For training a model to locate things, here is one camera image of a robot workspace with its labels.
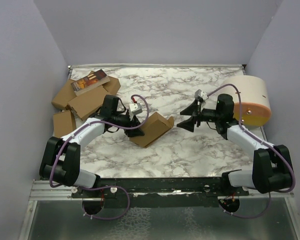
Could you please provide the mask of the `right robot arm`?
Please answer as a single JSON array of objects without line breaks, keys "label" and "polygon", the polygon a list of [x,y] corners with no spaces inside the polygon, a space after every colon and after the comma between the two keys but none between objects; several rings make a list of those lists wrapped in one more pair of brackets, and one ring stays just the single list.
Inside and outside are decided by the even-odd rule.
[{"label": "right robot arm", "polygon": [[251,170],[233,170],[222,174],[219,189],[224,195],[230,196],[240,187],[255,189],[262,194],[292,187],[292,162],[286,146],[273,145],[240,126],[234,117],[235,104],[231,95],[220,94],[215,109],[203,108],[204,103],[197,96],[180,112],[189,118],[176,126],[193,132],[202,122],[214,123],[219,135],[241,147],[253,161]]}]

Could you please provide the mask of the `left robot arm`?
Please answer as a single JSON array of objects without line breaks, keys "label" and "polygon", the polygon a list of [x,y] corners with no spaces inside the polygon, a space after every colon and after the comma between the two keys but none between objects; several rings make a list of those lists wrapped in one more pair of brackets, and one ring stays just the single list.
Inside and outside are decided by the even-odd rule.
[{"label": "left robot arm", "polygon": [[132,95],[132,102],[123,110],[118,110],[122,100],[107,94],[101,107],[83,125],[65,136],[52,136],[45,146],[39,168],[40,177],[48,180],[52,188],[79,187],[87,196],[96,197],[101,190],[98,183],[100,176],[81,169],[81,151],[97,137],[109,132],[111,127],[122,129],[129,138],[144,136],[141,127],[145,123],[137,118],[143,110],[136,98],[141,99],[142,96]]}]

